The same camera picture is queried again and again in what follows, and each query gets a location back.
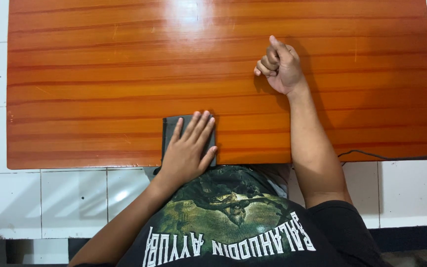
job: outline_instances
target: white tile floor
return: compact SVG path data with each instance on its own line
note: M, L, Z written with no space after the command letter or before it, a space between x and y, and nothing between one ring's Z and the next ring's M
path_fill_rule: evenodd
M8 3L0 0L0 237L90 237L148 185L143 170L6 168ZM354 204L369 228L427 225L427 161L347 163ZM297 185L293 199L303 204Z

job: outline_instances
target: wooden table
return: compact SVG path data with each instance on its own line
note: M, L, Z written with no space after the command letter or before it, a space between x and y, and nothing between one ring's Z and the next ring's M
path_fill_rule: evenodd
M8 168L159 165L161 119L205 109L219 164L290 162L288 101L253 76L271 34L337 153L427 155L423 0L12 0Z

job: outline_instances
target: graphic print on t-shirt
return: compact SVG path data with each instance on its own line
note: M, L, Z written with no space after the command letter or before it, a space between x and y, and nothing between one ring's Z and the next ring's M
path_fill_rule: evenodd
M316 250L286 199L245 168L228 167L187 183L151 218L143 267L205 255L260 262Z

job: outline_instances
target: black t-shirt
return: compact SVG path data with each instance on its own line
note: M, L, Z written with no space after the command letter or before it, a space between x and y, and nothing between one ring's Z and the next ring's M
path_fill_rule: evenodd
M242 166L216 167L181 187L118 263L159 265L388 266L351 204L304 209Z

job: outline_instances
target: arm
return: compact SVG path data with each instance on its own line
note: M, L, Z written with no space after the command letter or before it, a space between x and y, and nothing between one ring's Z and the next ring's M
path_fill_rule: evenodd
M82 263L117 264L133 244L141 228L162 204L184 183L205 172L217 150L213 146L204 158L200 158L215 124L214 118L207 121L209 115L208 111L202 117L199 112L195 112L182 137L182 119L179 119L161 171L139 197L80 249L70 261L69 267Z
M270 85L287 95L291 107L291 155L307 208L328 200L352 203L334 148L317 117L309 85L293 47L270 37L267 55L258 61Z

